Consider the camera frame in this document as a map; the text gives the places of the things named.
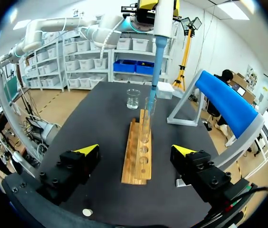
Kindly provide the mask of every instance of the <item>blue storage bin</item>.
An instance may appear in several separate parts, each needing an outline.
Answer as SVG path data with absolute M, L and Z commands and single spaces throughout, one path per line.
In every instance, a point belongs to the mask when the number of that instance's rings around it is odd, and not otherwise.
M 154 70 L 154 63 L 138 61 L 136 65 L 136 72 L 139 74 L 152 75 Z
M 126 59 L 119 59 L 113 64 L 114 71 L 119 72 L 135 72 L 137 61 L 134 60 L 126 60 Z

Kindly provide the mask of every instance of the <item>yellow tripod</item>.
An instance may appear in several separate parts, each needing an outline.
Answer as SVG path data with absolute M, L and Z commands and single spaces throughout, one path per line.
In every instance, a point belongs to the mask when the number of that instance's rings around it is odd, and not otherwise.
M 183 54 L 182 64 L 180 65 L 180 71 L 178 73 L 178 77 L 177 79 L 175 79 L 175 81 L 172 84 L 172 86 L 178 87 L 182 89 L 183 91 L 185 91 L 186 89 L 184 73 L 185 73 L 185 68 L 187 66 L 187 62 L 188 62 L 190 44 L 191 44 L 191 29 L 189 29 L 189 32 L 188 32 L 188 40 L 187 40 L 185 52 Z

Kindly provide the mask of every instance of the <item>ceiling light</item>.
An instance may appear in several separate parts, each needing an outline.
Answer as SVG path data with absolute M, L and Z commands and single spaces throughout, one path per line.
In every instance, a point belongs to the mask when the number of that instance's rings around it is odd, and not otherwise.
M 16 30 L 16 29 L 21 29 L 21 28 L 24 28 L 27 26 L 28 23 L 30 23 L 31 20 L 22 20 L 22 21 L 19 21 L 15 27 L 13 28 L 13 30 Z
M 16 17 L 17 17 L 17 14 L 18 14 L 18 10 L 17 9 L 14 9 L 11 14 L 10 14 L 10 22 L 14 22 Z
M 250 13 L 254 14 L 254 11 L 256 9 L 254 0 L 240 0 L 244 6 L 247 7 L 247 9 L 250 11 Z
M 223 3 L 217 6 L 234 20 L 249 20 L 247 15 L 234 2 Z

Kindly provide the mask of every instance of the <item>test tube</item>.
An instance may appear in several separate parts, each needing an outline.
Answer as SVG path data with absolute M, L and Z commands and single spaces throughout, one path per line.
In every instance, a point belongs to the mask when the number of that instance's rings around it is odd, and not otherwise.
M 140 141 L 142 143 L 147 143 L 149 141 L 149 135 L 151 131 L 155 105 L 156 105 L 156 98 L 150 103 L 149 103 L 149 97 L 145 99 L 144 118 L 143 118 L 142 128 L 140 131 Z

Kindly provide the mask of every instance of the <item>cardboard box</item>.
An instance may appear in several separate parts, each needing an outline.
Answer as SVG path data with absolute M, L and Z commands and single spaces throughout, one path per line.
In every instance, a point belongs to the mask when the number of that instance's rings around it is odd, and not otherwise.
M 240 75 L 235 74 L 233 76 L 233 82 L 237 83 L 238 85 L 240 85 L 243 89 L 246 89 L 248 86 L 248 82 L 246 82 Z

